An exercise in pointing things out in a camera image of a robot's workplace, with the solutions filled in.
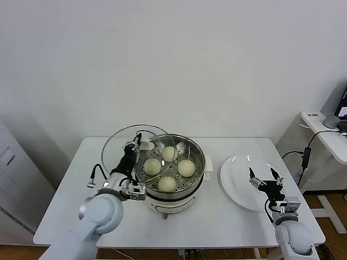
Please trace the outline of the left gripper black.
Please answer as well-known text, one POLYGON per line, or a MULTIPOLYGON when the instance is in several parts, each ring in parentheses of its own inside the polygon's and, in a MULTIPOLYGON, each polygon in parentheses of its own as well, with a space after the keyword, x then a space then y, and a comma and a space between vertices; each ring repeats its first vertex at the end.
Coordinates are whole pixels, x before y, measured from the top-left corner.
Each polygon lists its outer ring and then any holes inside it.
MULTIPOLYGON (((135 143, 137 144, 138 149, 140 149, 140 144, 142 140, 142 135, 137 134, 134 138, 135 143)), ((116 168, 111 171, 111 175, 114 173, 120 173, 125 175, 128 178, 132 177, 132 170, 136 164, 137 153, 136 144, 133 142, 127 142, 123 147, 124 156, 121 158, 120 163, 116 168)))

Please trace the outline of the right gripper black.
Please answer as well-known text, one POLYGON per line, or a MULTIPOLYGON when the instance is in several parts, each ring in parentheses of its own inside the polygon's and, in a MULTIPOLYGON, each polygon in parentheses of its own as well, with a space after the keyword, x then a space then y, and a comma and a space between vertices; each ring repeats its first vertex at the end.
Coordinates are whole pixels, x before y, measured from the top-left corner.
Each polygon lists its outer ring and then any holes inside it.
POLYGON ((283 189, 283 178, 273 168, 271 168, 271 173, 275 181, 274 180, 262 181, 261 179, 255 176, 252 168, 250 167, 249 182, 254 187, 258 187, 259 191, 264 192, 271 203, 275 203, 277 201, 283 201, 285 198, 285 195, 281 193, 283 189))

